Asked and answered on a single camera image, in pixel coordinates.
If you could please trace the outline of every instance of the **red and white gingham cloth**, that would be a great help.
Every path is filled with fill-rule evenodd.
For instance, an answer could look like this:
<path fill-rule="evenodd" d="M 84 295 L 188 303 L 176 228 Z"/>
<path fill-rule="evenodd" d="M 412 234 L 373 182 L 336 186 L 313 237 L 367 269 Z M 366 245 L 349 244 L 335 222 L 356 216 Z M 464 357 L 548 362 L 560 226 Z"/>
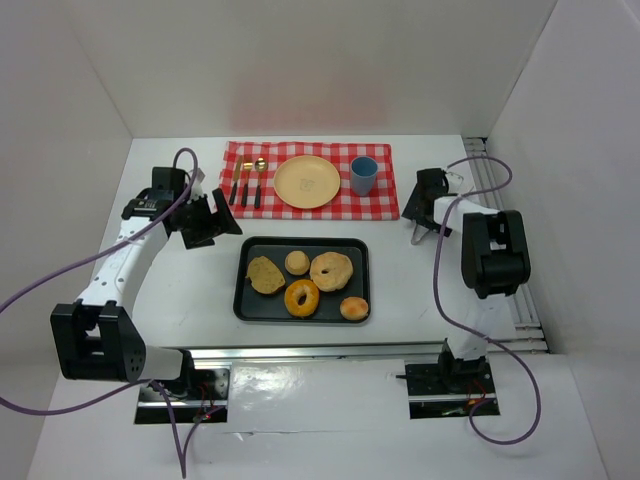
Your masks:
<path fill-rule="evenodd" d="M 240 176 L 236 200 L 230 205 L 236 218 L 289 218 L 312 220 L 397 220 L 400 217 L 396 182 L 391 163 L 391 146 L 372 143 L 255 143 L 229 142 L 224 152 L 224 166 L 220 172 L 220 188 L 229 200 L 233 187 L 233 170 L 238 156 L 248 155 L 253 161 L 262 157 L 268 162 L 268 170 L 262 174 L 261 208 L 254 208 L 258 173 L 251 171 L 247 206 L 242 207 L 242 189 L 245 174 Z M 299 155 L 315 155 L 331 162 L 340 172 L 341 186 L 335 198 L 322 207 L 303 210 L 291 207 L 276 195 L 273 176 L 280 165 Z M 378 162 L 377 184 L 369 195 L 359 197 L 351 191 L 351 160 L 367 155 Z"/>

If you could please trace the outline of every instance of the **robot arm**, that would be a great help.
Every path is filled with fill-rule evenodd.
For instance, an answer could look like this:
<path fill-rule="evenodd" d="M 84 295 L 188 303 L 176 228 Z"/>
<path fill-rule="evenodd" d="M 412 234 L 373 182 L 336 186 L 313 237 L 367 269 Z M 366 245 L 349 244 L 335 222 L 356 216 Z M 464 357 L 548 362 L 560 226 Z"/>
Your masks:
<path fill-rule="evenodd" d="M 427 228 L 439 230 L 456 199 L 448 193 L 446 172 L 418 172 L 419 203 L 411 210 Z M 446 235 L 462 234 L 462 278 L 476 292 L 475 308 L 460 322 L 490 336 L 507 297 L 515 294 L 531 274 L 522 216 L 499 211 L 463 199 L 451 211 Z M 439 358 L 444 378 L 472 377 L 484 369 L 487 341 L 459 328 L 451 328 Z"/>
<path fill-rule="evenodd" d="M 116 243 L 127 242 L 167 211 L 184 192 L 186 175 L 176 168 L 154 168 L 152 187 L 125 207 Z M 74 303 L 55 307 L 51 326 L 66 378 L 124 382 L 180 379 L 189 383 L 193 371 L 189 353 L 145 345 L 131 313 L 154 258 L 173 232 L 181 233 L 187 249 L 213 245 L 213 238 L 222 233 L 242 233 L 222 191 L 215 190 L 213 197 L 217 212 L 212 214 L 196 181 L 188 201 L 142 237 L 108 256 Z"/>

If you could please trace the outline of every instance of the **knife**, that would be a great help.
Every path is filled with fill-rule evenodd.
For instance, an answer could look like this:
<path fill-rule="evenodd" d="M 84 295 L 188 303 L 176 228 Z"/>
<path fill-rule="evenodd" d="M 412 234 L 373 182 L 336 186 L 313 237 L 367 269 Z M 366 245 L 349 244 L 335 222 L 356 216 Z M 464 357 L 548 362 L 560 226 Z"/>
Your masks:
<path fill-rule="evenodd" d="M 236 191 L 238 190 L 238 180 L 240 180 L 240 169 L 242 168 L 243 157 L 240 155 L 236 160 L 236 168 L 233 170 L 233 188 L 229 197 L 229 205 L 233 205 L 236 201 Z"/>

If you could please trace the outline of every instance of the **donut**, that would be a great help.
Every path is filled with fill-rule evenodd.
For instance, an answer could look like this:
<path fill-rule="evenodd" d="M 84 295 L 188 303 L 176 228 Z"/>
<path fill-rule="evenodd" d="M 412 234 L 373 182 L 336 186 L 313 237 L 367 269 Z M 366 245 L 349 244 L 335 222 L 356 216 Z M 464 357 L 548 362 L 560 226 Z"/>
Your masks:
<path fill-rule="evenodd" d="M 306 297 L 304 303 L 300 305 L 300 299 Z M 298 280 L 287 287 L 284 292 L 284 306 L 294 317 L 308 317 L 318 308 L 320 292 L 318 287 L 311 280 Z"/>
<path fill-rule="evenodd" d="M 309 270 L 309 257 L 300 250 L 294 250 L 284 260 L 284 268 L 291 275 L 304 275 Z"/>
<path fill-rule="evenodd" d="M 353 265 L 346 255 L 327 252 L 311 262 L 311 280 L 323 292 L 340 290 L 353 275 Z"/>
<path fill-rule="evenodd" d="M 364 298 L 347 297 L 340 304 L 340 313 L 347 320 L 362 320 L 369 314 L 369 304 Z"/>

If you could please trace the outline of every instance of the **black tray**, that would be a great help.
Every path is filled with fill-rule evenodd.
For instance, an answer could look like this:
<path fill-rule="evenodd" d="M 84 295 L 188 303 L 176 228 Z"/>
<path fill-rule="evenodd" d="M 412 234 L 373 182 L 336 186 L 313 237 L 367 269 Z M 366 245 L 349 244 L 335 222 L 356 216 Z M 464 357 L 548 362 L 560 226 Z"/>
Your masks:
<path fill-rule="evenodd" d="M 320 292 L 320 303 L 310 317 L 301 319 L 292 317 L 284 306 L 284 291 L 274 295 L 262 295 L 251 287 L 247 276 L 249 262 L 255 257 L 265 256 L 280 269 L 284 275 L 286 286 L 301 278 L 309 278 L 309 274 L 291 275 L 284 268 L 284 260 L 289 252 L 302 250 L 309 260 L 321 253 L 336 252 L 346 255 L 353 264 L 353 276 L 346 287 L 336 292 Z M 340 315 L 340 303 L 346 297 L 362 297 L 369 304 L 369 255 L 367 246 L 355 238 L 290 238 L 290 237 L 251 237 L 243 244 L 240 251 L 240 265 L 236 282 L 236 294 L 233 299 L 233 312 L 240 320 L 251 322 L 284 322 L 284 323 L 341 323 L 357 324 L 366 320 L 346 320 Z"/>

